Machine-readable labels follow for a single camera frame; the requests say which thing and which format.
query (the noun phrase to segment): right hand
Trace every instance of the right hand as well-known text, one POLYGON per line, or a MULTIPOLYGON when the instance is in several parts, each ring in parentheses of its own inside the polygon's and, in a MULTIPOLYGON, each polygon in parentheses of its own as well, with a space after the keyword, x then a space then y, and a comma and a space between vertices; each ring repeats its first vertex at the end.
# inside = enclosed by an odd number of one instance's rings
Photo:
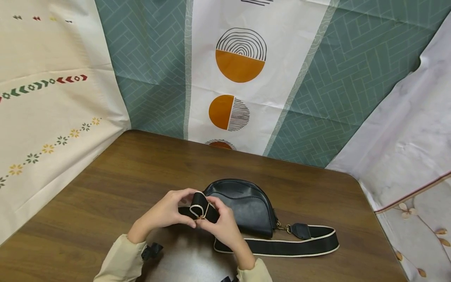
POLYGON ((196 220, 196 225, 212 233, 221 243, 236 252, 243 243, 247 245, 241 235, 231 208, 227 207, 219 198, 207 197, 219 212, 219 219, 216 223, 211 223, 207 219, 196 220))

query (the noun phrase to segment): red stripe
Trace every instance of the red stripe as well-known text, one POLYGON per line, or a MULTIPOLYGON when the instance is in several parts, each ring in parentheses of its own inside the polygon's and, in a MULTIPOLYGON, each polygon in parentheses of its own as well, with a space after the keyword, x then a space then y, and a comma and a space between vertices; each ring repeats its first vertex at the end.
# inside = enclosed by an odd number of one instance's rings
POLYGON ((376 211, 374 211, 374 212, 375 212, 375 213, 380 213, 380 212, 382 212, 382 211, 388 210, 388 209, 390 209, 391 207, 396 206, 397 204, 400 204, 400 203, 402 203, 402 202, 408 200, 412 195, 417 194, 418 192, 421 192, 422 190, 427 190, 427 189, 432 188, 432 186, 434 186, 434 185, 437 184, 438 182, 441 182, 442 180, 444 180, 445 178, 447 178, 447 177, 449 177, 449 176, 451 176, 451 171, 448 171, 448 172, 445 173, 444 175, 442 175, 442 176, 438 177, 437 179, 435 179, 435 180, 433 180, 433 181, 427 183, 427 184, 424 185, 424 186, 421 186, 421 187, 418 188, 417 190, 412 191, 410 194, 407 194, 406 196, 402 197, 401 199, 398 199, 398 200, 392 202, 391 204, 389 204, 389 205, 387 205, 387 206, 385 206, 385 207, 383 207, 383 208, 381 208, 381 209, 378 209, 378 210, 376 210, 376 211))

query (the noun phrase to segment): beige sleeve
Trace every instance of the beige sleeve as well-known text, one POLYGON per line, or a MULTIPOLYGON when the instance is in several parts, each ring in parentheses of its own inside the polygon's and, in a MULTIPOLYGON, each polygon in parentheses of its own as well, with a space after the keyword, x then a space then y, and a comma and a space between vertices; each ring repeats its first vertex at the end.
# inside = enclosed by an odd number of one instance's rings
POLYGON ((121 235, 114 242, 103 261, 99 274, 94 277, 94 282, 133 282, 141 275, 143 260, 141 253, 146 247, 146 242, 133 244, 127 239, 127 235, 121 235))
POLYGON ((261 259, 255 261, 255 266, 251 270, 238 269, 237 277, 240 282, 272 282, 268 269, 261 259))

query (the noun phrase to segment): hand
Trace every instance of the hand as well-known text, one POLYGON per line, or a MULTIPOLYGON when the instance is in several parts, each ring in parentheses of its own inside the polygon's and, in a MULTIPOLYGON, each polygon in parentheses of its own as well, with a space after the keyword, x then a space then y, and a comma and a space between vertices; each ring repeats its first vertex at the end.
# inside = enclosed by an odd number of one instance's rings
POLYGON ((130 242, 137 244, 144 242, 150 231, 159 227, 182 223, 196 228, 193 219, 179 213, 179 202, 187 202, 193 199, 196 190, 186 188, 184 190, 169 191, 158 203, 149 209, 132 226, 127 234, 130 242))
POLYGON ((218 210, 219 219, 216 223, 211 223, 207 219, 198 219, 197 226, 212 233, 216 239, 229 247, 235 253, 240 269, 253 269, 255 257, 238 229, 232 209, 217 197, 210 196, 207 199, 218 210))

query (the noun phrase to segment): left hand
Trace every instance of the left hand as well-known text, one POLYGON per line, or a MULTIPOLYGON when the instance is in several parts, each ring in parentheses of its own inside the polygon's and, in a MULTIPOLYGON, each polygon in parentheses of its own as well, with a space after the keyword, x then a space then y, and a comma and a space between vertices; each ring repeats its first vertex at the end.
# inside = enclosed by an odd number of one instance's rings
POLYGON ((152 229, 182 223, 196 228, 196 223, 190 217, 179 213, 179 202, 191 201, 197 190, 186 188, 184 190, 169 191, 158 203, 149 209, 132 226, 127 238, 137 244, 144 242, 152 229))

